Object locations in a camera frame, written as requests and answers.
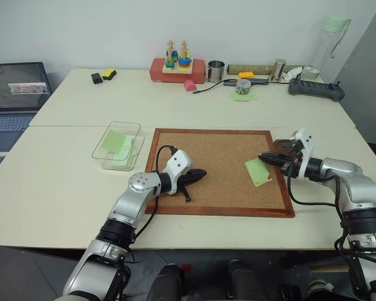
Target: clear plastic container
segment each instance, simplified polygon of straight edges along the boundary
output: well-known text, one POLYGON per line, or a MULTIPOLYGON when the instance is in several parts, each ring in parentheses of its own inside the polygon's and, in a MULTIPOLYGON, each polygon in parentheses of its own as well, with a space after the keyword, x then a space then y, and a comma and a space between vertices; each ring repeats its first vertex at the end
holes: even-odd
POLYGON ((140 124, 111 122, 92 153, 104 169, 131 171, 145 138, 140 135, 140 124))
POLYGON ((309 62, 304 66, 301 79, 316 80, 329 58, 334 58, 334 52, 347 32, 350 19, 329 15, 319 34, 309 62))

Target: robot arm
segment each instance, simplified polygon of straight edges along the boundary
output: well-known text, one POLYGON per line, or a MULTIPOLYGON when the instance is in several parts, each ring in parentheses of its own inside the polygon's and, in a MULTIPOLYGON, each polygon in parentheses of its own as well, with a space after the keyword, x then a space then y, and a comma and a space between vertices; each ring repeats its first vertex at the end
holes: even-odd
POLYGON ((188 155, 175 147, 170 149, 172 157, 162 173, 139 172, 128 180, 127 190, 117 199, 96 239, 84 252, 58 301, 116 299, 122 288, 125 255, 135 240, 135 230, 149 201, 163 192, 174 194, 183 188, 181 185, 206 175, 202 169, 189 171, 193 163, 188 155))
POLYGON ((354 163, 312 158, 312 136, 306 129, 295 132, 290 140, 293 149, 288 155, 264 152, 259 158, 280 167, 285 176, 307 177, 333 192, 338 179, 337 211, 343 236, 335 246, 350 267, 355 294, 362 299, 376 300, 376 184, 354 163), (342 246, 347 236, 349 250, 342 246))

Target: metal cup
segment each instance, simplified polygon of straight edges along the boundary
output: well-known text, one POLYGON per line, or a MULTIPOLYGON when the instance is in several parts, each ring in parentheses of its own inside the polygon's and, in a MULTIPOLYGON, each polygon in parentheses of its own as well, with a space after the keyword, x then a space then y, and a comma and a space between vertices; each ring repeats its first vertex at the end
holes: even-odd
POLYGON ((274 64, 274 67, 269 75, 269 82, 278 83, 280 81, 281 74, 283 73, 283 69, 286 64, 286 60, 283 60, 282 58, 278 58, 276 60, 276 63, 274 64))
POLYGON ((218 83, 222 80, 224 63, 222 61, 210 61, 207 64, 207 79, 211 83, 218 83))

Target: cork board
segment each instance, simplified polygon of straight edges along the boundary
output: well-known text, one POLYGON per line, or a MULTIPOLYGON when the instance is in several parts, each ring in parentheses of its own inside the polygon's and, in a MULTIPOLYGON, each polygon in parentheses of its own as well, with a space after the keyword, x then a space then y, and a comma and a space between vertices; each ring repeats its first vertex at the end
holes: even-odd
MULTIPOLYGON (((218 216, 265 216, 292 218, 295 216, 282 174, 269 166, 273 181, 255 187, 244 163, 260 152, 274 151, 268 130, 189 130, 156 129, 146 172, 155 170, 157 150, 165 144, 187 152, 193 168, 206 170, 201 180, 188 185, 192 201, 182 193, 159 197, 158 214, 194 214, 218 216)), ((162 171, 170 158, 164 149, 159 155, 162 171)), ((154 208, 148 205, 147 213, 154 208)))

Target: water bottle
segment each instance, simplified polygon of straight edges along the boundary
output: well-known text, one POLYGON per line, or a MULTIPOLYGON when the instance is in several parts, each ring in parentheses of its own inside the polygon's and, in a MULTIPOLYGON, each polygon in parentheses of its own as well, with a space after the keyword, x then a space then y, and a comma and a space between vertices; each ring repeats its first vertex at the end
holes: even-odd
POLYGON ((347 32, 351 19, 328 15, 313 50, 309 62, 303 68, 302 80, 316 80, 329 58, 334 58, 335 50, 347 32))

